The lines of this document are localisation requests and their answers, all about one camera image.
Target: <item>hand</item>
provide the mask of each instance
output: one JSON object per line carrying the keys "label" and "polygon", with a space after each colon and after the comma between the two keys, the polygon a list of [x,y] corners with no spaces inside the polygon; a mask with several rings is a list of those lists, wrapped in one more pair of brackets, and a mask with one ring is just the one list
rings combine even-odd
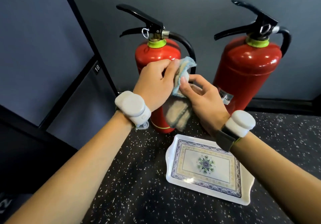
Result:
{"label": "hand", "polygon": [[134,93],[140,95],[147,107],[155,111],[171,95],[174,87],[174,76],[179,68],[179,60],[169,59],[151,62],[142,69]]}
{"label": "hand", "polygon": [[190,99],[196,115],[201,121],[201,125],[211,135],[214,136],[230,117],[217,88],[204,79],[199,74],[190,74],[190,81],[195,81],[202,88],[194,84],[189,84],[186,78],[181,78],[179,90]]}

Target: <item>extinguisher label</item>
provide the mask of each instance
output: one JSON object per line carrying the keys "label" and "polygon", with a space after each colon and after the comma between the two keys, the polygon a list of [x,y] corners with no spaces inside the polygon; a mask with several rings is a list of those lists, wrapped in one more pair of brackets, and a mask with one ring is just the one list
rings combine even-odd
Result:
{"label": "extinguisher label", "polygon": [[217,87],[217,89],[219,91],[219,94],[220,94],[220,96],[222,98],[223,103],[225,105],[228,105],[231,102],[231,100],[233,98],[233,95],[223,91],[220,87]]}

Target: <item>left hand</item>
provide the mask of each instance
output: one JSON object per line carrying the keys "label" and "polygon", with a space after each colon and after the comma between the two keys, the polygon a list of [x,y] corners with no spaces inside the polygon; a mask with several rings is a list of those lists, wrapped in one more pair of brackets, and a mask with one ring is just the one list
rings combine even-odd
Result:
{"label": "left hand", "polygon": [[155,111],[171,95],[174,76],[179,68],[179,60],[150,62],[142,69],[135,85],[134,93],[140,95],[151,112]]}

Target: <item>forearm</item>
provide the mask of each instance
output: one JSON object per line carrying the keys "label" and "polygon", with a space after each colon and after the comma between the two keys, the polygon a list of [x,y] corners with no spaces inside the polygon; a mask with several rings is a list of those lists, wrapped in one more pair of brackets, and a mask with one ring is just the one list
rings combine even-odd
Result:
{"label": "forearm", "polygon": [[231,153],[298,223],[321,223],[321,181],[277,153],[252,133]]}
{"label": "forearm", "polygon": [[7,222],[80,223],[132,124],[120,112]]}

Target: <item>decorative border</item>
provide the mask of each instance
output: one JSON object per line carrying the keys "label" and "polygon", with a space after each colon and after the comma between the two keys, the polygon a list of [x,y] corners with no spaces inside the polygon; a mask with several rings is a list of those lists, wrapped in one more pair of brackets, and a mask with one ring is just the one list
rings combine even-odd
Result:
{"label": "decorative border", "polygon": [[[219,152],[222,153],[224,155],[231,155],[231,153],[227,153],[222,149],[219,148],[215,148],[212,146],[207,146],[207,145],[202,145],[202,144],[198,144],[198,143],[194,143],[194,142],[190,142],[190,141],[185,141],[185,140],[179,140],[177,143],[177,147],[176,147],[176,153],[175,153],[175,158],[174,158],[174,162],[173,162],[173,168],[172,168],[172,172],[171,172],[171,177],[179,179],[179,180],[184,180],[186,179],[185,176],[179,175],[176,173],[177,170],[177,166],[178,166],[178,160],[179,160],[179,153],[180,153],[180,149],[181,149],[181,145],[182,144],[186,144],[186,145],[191,145],[191,146],[195,146],[198,148],[204,148],[204,149],[208,149],[208,150],[213,150],[215,152]],[[237,198],[241,198],[242,197],[242,193],[241,193],[241,174],[240,174],[240,167],[239,167],[239,161],[235,158],[235,173],[236,173],[236,191],[235,190],[231,190],[229,188],[224,188],[222,186],[218,186],[215,184],[209,184],[206,182],[203,182],[201,180],[193,182],[192,184],[195,185],[199,185],[201,187],[204,188],[208,188],[208,189],[212,189],[224,194],[228,194]]]}

